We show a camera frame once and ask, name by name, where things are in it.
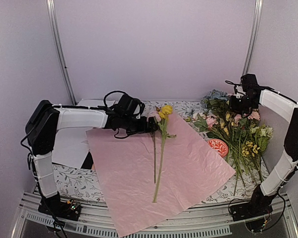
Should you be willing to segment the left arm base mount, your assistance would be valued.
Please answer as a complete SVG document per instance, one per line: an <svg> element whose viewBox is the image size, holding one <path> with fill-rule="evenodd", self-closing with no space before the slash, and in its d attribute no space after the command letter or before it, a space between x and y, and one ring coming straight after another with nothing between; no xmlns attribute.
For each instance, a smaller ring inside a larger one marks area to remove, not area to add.
<svg viewBox="0 0 298 238"><path fill-rule="evenodd" d="M60 199L41 199L38 211L56 218L78 221L81 214L81 204L77 202L63 202Z"/></svg>

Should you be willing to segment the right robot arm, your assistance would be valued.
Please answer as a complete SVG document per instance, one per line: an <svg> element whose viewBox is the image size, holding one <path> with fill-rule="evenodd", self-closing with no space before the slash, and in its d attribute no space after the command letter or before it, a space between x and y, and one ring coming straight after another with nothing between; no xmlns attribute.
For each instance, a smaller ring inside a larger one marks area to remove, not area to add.
<svg viewBox="0 0 298 238"><path fill-rule="evenodd" d="M275 91L269 86L258 84L254 74L246 74L240 83L234 84L234 94L230 97L230 109L242 116L262 105L288 122L282 155L269 176L257 186L247 204L247 212L258 216L276 197L298 170L298 102Z"/></svg>

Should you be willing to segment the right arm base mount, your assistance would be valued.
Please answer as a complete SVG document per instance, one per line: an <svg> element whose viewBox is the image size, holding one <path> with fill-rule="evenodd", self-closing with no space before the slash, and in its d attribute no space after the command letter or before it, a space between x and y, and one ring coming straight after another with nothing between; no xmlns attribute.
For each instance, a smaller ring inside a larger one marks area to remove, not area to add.
<svg viewBox="0 0 298 238"><path fill-rule="evenodd" d="M228 204L228 212L232 216L233 221L241 221L271 215L273 208L271 205L260 208L254 207L248 200L234 198Z"/></svg>

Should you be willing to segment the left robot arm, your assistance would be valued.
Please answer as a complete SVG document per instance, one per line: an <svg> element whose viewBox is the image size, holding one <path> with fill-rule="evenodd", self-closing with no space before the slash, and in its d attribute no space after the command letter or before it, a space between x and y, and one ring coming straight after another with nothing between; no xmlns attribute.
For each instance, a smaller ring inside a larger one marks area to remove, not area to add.
<svg viewBox="0 0 298 238"><path fill-rule="evenodd" d="M25 126L25 136L20 144L29 153L27 165L38 184L42 203L53 215L64 211L60 194L54 181L52 153L57 133L73 128L110 129L116 133L124 130L129 136L155 133L158 125L153 117L143 116L145 104L121 91L117 103L108 105L103 99L100 106L56 105L42 100Z"/></svg>

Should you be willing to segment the blue hydrangea stem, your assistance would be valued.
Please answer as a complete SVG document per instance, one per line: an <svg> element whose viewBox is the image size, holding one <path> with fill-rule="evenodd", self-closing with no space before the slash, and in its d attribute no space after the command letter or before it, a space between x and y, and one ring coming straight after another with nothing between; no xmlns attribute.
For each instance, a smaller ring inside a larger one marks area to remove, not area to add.
<svg viewBox="0 0 298 238"><path fill-rule="evenodd" d="M219 99L226 102L229 100L229 95L227 92L213 89L201 99L202 108L205 109L207 107L207 102L211 99Z"/></svg>

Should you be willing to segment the yellow flower stem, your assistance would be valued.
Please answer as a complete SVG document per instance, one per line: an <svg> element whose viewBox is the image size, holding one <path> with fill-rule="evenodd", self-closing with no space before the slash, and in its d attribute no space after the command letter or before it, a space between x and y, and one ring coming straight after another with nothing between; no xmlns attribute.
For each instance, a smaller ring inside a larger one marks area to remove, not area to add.
<svg viewBox="0 0 298 238"><path fill-rule="evenodd" d="M161 180L161 174L162 174L162 166L163 166L163 156L164 156L164 148L165 143L168 138L175 138L176 135L169 134L167 132L167 126L169 121L169 116L173 113L173 107L171 105L165 105L162 106L159 112L159 115L161 117L161 121L159 124L159 132L160 132L160 159L159 159L159 166L156 165L156 184L153 194L153 203L157 203L157 196L159 192L160 187L160 180Z"/></svg>

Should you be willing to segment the pink wrapping paper sheet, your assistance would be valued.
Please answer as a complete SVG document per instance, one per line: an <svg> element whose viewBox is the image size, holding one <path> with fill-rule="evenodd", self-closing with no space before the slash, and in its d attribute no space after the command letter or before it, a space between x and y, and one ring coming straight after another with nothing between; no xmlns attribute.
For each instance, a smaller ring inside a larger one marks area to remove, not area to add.
<svg viewBox="0 0 298 238"><path fill-rule="evenodd" d="M138 134L116 139L106 129L87 131L101 191L119 237L175 217L206 200L234 169L177 113L169 117L173 135Z"/></svg>

